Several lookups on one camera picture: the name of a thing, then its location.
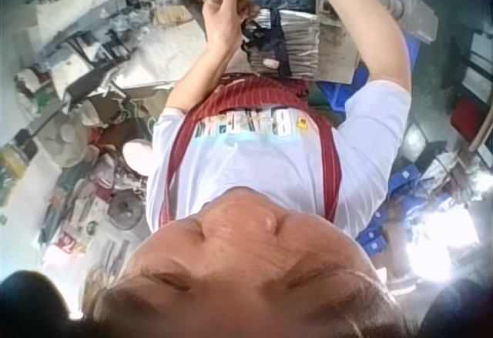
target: black strap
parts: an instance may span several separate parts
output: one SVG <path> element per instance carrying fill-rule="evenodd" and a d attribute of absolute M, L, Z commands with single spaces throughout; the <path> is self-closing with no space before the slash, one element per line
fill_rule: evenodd
<path fill-rule="evenodd" d="M 249 40 L 243 44 L 243 50 L 248 52 L 249 49 L 257 48 L 261 52 L 270 52 L 274 50 L 276 60 L 279 61 L 277 73 L 281 79 L 286 79 L 292 76 L 290 60 L 287 55 L 286 39 L 284 31 L 280 24 L 279 9 L 270 10 L 270 28 L 263 28 L 254 20 L 250 20 L 249 24 L 255 29 L 250 31 L 246 26 L 243 26 L 242 33 Z"/>

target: hand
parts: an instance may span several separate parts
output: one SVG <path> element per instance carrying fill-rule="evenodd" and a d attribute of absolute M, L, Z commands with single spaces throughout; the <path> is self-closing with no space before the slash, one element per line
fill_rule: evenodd
<path fill-rule="evenodd" d="M 203 17 L 208 50 L 221 57 L 232 56 L 241 46 L 241 22 L 258 11 L 251 0 L 206 0 Z"/>

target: nose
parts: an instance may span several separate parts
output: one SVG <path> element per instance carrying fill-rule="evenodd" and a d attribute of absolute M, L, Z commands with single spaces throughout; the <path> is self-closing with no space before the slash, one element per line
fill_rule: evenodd
<path fill-rule="evenodd" d="M 205 216 L 202 231 L 205 239 L 214 236 L 273 237 L 278 218 L 266 206 L 241 200 L 221 203 Z"/>

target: wall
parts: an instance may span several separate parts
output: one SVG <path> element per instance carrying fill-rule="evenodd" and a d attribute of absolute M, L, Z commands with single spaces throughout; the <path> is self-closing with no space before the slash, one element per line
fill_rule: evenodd
<path fill-rule="evenodd" d="M 13 82 L 23 66 L 18 43 L 20 30 L 37 22 L 35 7 L 25 1 L 0 1 L 0 145 L 28 124 L 18 106 Z M 17 269 L 37 268 L 39 251 L 33 244 L 59 173 L 51 159 L 40 152 L 14 188 L 7 206 L 0 209 L 8 218 L 7 224 L 0 226 L 0 280 Z"/>
<path fill-rule="evenodd" d="M 18 269 L 37 269 L 39 226 L 60 169 L 44 153 L 32 160 L 13 189 L 2 212 L 8 221 L 0 226 L 0 280 Z"/>

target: hair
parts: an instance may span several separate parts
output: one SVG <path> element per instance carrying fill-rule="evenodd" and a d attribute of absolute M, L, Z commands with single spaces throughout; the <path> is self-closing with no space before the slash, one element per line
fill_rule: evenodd
<path fill-rule="evenodd" d="M 361 289 L 339 303 L 320 306 L 310 316 L 323 335 L 334 338 L 411 338 L 418 336 L 417 324 L 407 320 L 384 288 L 360 273 L 343 272 L 361 280 Z M 85 311 L 97 321 L 108 338 L 154 337 L 159 335 L 159 312 L 146 301 L 120 286 L 99 291 Z"/>
<path fill-rule="evenodd" d="M 444 288 L 418 330 L 416 324 L 406 320 L 395 305 L 389 303 L 377 283 L 370 279 L 369 283 L 364 283 L 366 278 L 358 273 L 348 274 L 362 280 L 361 290 L 350 299 L 325 306 L 313 316 L 314 324 L 324 328 L 325 337 L 479 338 L 493 330 L 491 295 L 468 279 Z M 451 301 L 460 295 L 461 307 L 457 309 Z M 444 309 L 432 311 L 434 306 L 443 307 L 444 301 L 447 304 Z M 100 290 L 86 308 L 81 320 L 69 319 L 69 311 L 58 290 L 38 273 L 17 272 L 0 284 L 2 337 L 163 337 L 156 329 L 161 320 L 159 314 L 125 288 Z"/>

